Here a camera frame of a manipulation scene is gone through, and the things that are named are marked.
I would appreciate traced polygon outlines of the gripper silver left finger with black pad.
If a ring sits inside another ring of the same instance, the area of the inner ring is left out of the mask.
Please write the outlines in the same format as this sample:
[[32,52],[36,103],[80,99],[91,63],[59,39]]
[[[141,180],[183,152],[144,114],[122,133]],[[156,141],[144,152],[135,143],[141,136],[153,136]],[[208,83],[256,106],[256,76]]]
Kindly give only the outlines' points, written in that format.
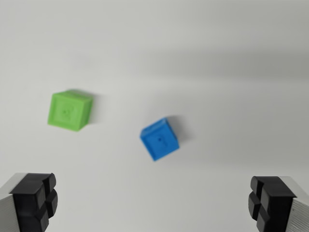
[[2,232],[44,232],[57,209],[53,173],[15,173],[0,188]]

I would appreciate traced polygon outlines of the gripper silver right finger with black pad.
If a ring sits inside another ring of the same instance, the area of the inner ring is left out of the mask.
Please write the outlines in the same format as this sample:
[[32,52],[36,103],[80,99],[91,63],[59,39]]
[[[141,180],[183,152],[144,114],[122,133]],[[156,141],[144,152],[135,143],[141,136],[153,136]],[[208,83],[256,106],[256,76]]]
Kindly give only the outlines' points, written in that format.
[[260,232],[307,232],[309,195],[289,176],[253,176],[248,209]]

